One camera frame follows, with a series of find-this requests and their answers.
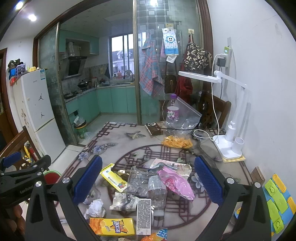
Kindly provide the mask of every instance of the refrigerator door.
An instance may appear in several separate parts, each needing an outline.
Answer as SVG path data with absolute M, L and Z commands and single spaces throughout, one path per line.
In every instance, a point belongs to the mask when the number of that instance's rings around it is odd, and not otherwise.
M 22 94 L 28 118 L 34 131 L 54 118 L 50 103 L 45 70 L 37 70 L 21 77 Z
M 35 132 L 35 135 L 45 154 L 50 156 L 52 162 L 66 148 L 55 119 L 46 123 Z

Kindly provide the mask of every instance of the yellow box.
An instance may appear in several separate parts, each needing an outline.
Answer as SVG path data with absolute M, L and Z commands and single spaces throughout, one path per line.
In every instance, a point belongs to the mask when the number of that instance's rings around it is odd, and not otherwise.
M 103 178 L 105 178 L 117 191 L 123 192 L 128 183 L 118 176 L 115 172 L 111 171 L 111 168 L 114 166 L 113 163 L 110 163 L 108 166 L 103 168 L 100 172 Z
M 132 218 L 90 218 L 90 227 L 100 236 L 130 236 L 135 234 Z

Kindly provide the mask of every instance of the charger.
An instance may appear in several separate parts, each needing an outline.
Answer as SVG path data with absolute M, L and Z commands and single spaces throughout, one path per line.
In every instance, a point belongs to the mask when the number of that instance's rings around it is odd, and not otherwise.
M 225 64 L 226 64 L 226 59 L 224 59 L 224 58 L 218 58 L 217 59 L 217 65 L 218 66 L 225 67 Z

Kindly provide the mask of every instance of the trash can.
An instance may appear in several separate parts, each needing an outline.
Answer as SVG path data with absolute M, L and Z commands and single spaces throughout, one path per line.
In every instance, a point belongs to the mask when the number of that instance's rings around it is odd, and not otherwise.
M 84 133 L 87 132 L 86 121 L 83 122 L 81 125 L 74 125 L 74 128 L 77 130 L 81 139 L 85 139 Z

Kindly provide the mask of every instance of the yellow foam mat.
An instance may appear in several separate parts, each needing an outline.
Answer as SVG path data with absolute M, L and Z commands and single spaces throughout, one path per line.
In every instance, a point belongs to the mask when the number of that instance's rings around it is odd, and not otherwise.
M 287 203 L 289 204 L 289 206 L 292 210 L 292 213 L 295 214 L 296 213 L 296 204 L 295 204 L 293 198 L 289 197 Z
M 278 187 L 279 187 L 279 189 L 281 190 L 282 193 L 287 191 L 287 188 L 286 188 L 285 184 L 283 184 L 283 182 L 281 181 L 281 179 L 279 178 L 279 176 L 277 174 L 273 174 L 272 179 L 278 185 Z
M 224 163 L 229 163 L 229 162 L 236 162 L 236 161 L 245 161 L 246 158 L 244 156 L 241 156 L 240 158 L 227 160 L 227 159 L 222 157 L 222 160 L 223 160 Z

